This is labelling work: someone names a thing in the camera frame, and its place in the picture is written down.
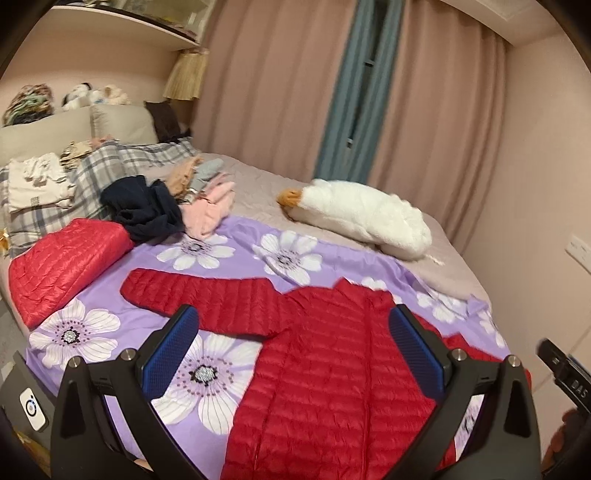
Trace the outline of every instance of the camera lens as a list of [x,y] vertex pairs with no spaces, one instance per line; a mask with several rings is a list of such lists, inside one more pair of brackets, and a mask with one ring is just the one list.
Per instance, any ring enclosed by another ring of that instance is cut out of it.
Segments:
[[37,406],[35,405],[35,402],[33,402],[33,400],[27,400],[25,408],[30,417],[34,417],[37,414]]

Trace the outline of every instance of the pink wall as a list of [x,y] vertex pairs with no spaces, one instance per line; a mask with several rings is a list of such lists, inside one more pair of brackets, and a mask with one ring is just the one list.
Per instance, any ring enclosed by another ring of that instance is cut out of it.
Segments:
[[60,106],[63,96],[81,82],[94,87],[113,83],[133,103],[160,101],[177,55],[127,39],[33,30],[0,80],[0,113],[27,83],[47,83]]
[[546,445],[571,402],[535,356],[538,341],[591,368],[591,275],[564,251],[571,233],[591,245],[591,74],[559,34],[510,48],[507,75],[498,164],[464,258],[532,372]]

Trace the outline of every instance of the jacket sleeve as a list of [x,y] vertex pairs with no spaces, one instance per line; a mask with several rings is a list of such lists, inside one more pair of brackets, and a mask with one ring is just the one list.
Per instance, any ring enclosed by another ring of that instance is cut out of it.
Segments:
[[267,278],[221,280],[137,268],[121,286],[137,307],[170,317],[183,304],[199,312],[199,328],[226,335],[275,336],[303,315],[300,300],[284,296]]

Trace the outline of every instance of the metal screw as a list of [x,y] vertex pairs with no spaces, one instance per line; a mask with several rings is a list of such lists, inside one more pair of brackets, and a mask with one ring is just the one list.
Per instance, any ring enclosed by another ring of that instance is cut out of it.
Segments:
[[68,361],[68,366],[70,366],[72,368],[77,368],[78,365],[80,365],[81,363],[82,363],[82,358],[81,357],[79,357],[79,356],[73,356]]
[[119,358],[125,360],[126,362],[129,362],[130,360],[133,360],[135,358],[135,354],[136,350],[134,350],[133,348],[126,348],[119,354]]
[[458,362],[463,362],[466,358],[468,358],[468,354],[461,348],[456,348],[455,350],[452,350],[452,357]]
[[507,357],[507,361],[509,362],[509,365],[512,367],[520,367],[521,366],[521,360],[519,360],[519,357],[517,357],[515,355],[509,355]]

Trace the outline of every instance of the ceiling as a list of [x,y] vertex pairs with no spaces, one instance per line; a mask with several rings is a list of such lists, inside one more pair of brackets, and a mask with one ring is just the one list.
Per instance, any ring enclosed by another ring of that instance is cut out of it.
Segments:
[[441,0],[476,18],[518,46],[561,31],[536,0]]

